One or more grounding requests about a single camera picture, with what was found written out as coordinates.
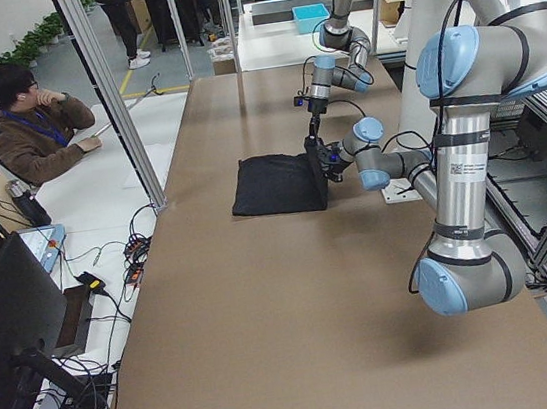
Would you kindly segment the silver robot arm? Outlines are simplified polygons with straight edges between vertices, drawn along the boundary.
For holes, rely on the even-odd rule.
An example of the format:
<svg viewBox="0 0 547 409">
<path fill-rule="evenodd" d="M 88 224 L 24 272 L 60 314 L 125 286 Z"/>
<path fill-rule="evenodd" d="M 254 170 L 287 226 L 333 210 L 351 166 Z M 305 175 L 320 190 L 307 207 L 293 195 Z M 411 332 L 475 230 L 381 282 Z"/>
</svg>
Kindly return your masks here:
<svg viewBox="0 0 547 409">
<path fill-rule="evenodd" d="M 352 27 L 349 23 L 349 14 L 351 12 L 351 4 L 353 0 L 332 0 L 332 10 L 328 19 L 323 21 L 321 30 L 319 30 L 319 45 L 328 50 L 342 51 L 349 55 L 348 67 L 341 72 L 337 72 L 336 68 L 332 70 L 320 70 L 318 60 L 316 59 L 315 70 L 319 72 L 319 76 L 324 78 L 320 81 L 315 79 L 317 83 L 313 85 L 313 91 L 310 93 L 309 109 L 312 113 L 312 121 L 309 126 L 309 135 L 305 139 L 305 146 L 316 146 L 318 141 L 318 129 L 320 124 L 320 115 L 326 113 L 330 84 L 341 86 L 346 89 L 355 91 L 365 91 L 368 86 L 373 83 L 372 75 L 367 71 L 366 63 L 370 55 L 370 40 L 369 37 L 361 29 Z M 408 65 L 405 64 L 405 76 L 403 84 L 403 103 L 401 107 L 401 116 L 399 127 L 407 130 L 414 129 L 416 131 L 426 133 L 431 132 L 434 128 L 435 117 L 433 112 L 428 109 L 423 109 L 423 104 L 427 104 L 427 100 L 420 97 L 419 92 L 410 93 L 409 79 L 414 78 L 415 73 L 408 72 Z M 422 104 L 411 103 L 413 110 L 406 111 L 405 101 L 407 99 L 421 99 Z"/>
<path fill-rule="evenodd" d="M 366 60 L 364 34 L 350 26 L 352 0 L 332 0 L 319 41 Z M 438 314 L 457 315 L 510 300 L 526 264 L 499 230 L 485 226 L 490 116 L 497 105 L 547 90 L 547 0 L 412 0 L 403 117 L 423 125 L 430 148 L 388 153 L 376 118 L 323 143 L 316 122 L 305 148 L 332 181 L 356 166 L 367 190 L 405 178 L 436 210 L 432 234 L 409 285 Z"/>
</svg>

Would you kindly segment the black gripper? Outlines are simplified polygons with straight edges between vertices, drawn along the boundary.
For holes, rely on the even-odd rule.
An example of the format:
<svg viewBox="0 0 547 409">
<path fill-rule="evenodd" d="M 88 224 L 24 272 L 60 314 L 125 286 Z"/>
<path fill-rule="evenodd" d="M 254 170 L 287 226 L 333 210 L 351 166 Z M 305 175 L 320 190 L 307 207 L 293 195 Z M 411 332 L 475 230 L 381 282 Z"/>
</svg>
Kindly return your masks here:
<svg viewBox="0 0 547 409">
<path fill-rule="evenodd" d="M 341 158 L 340 142 L 319 145 L 318 148 L 323 175 L 331 182 L 341 182 L 348 163 Z"/>
<path fill-rule="evenodd" d="M 316 144 L 319 138 L 319 128 L 321 114 L 327 113 L 328 99 L 312 97 L 308 100 L 308 110 L 311 113 L 311 119 L 308 129 L 308 141 L 310 144 Z"/>
</svg>

